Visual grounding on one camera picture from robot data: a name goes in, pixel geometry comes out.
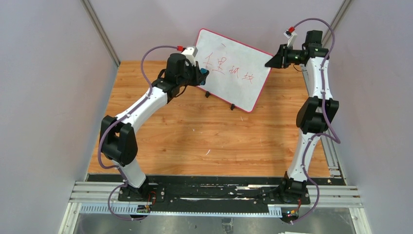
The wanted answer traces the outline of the blue black eraser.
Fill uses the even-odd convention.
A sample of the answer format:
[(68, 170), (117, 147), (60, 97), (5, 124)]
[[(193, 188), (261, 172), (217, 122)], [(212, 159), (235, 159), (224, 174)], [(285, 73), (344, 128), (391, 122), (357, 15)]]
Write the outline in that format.
[(205, 68), (200, 69), (200, 81), (199, 85), (205, 85), (206, 84), (206, 78), (209, 75), (209, 70)]

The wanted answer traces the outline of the pink framed whiteboard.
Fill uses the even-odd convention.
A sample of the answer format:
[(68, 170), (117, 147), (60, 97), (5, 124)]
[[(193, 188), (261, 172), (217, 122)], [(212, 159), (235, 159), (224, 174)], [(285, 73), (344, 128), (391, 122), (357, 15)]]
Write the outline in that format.
[(209, 70), (200, 88), (252, 112), (270, 75), (265, 64), (272, 54), (205, 28), (198, 32), (195, 46), (196, 61)]

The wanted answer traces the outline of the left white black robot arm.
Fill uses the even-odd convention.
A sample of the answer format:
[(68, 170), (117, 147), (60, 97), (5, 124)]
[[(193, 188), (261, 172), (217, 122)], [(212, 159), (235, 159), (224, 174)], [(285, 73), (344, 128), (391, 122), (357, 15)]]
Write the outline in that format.
[(190, 52), (189, 48), (171, 54), (166, 68), (160, 71), (138, 101), (120, 114), (102, 119), (99, 152), (114, 163), (124, 178), (126, 189), (139, 200), (146, 198), (150, 192), (149, 181), (136, 160), (136, 134), (149, 117), (173, 98), (182, 95), (188, 86), (205, 84), (209, 71), (200, 68), (195, 57), (195, 52)]

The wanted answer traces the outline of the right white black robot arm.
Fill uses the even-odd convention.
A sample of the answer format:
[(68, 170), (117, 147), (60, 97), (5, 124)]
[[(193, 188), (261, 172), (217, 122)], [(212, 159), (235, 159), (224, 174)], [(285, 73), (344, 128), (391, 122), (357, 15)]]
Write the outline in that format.
[(321, 39), (322, 31), (308, 31), (300, 50), (293, 49), (289, 42), (282, 44), (276, 55), (265, 63), (266, 67), (276, 69), (287, 68), (292, 64), (304, 65), (308, 73), (309, 97), (296, 117), (299, 129), (296, 151), (292, 164), (274, 191), (274, 195), (283, 203), (305, 198), (313, 152), (339, 108), (339, 102), (333, 99), (329, 90), (329, 50), (322, 46)]

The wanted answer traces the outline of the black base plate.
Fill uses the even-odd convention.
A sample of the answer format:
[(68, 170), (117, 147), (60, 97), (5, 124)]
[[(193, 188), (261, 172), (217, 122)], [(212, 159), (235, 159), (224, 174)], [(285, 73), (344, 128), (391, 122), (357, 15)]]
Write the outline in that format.
[(119, 201), (146, 202), (157, 212), (265, 213), (268, 205), (310, 204), (308, 190), (303, 200), (283, 203), (275, 189), (283, 177), (232, 177), (149, 175), (149, 195), (139, 200), (121, 188)]

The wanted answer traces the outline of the aluminium frame rails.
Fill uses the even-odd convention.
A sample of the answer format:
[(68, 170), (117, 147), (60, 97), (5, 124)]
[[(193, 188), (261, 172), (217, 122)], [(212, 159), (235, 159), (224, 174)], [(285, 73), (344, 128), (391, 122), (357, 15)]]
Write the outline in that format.
[(138, 136), (150, 198), (120, 190), (121, 176), (93, 163), (74, 185), (60, 233), (369, 234), (357, 188), (330, 173), (340, 166), (329, 140), (316, 149), (316, 185), (301, 203), (273, 195), (292, 160), (305, 87), (300, 66), (274, 69), (252, 113), (189, 89)]

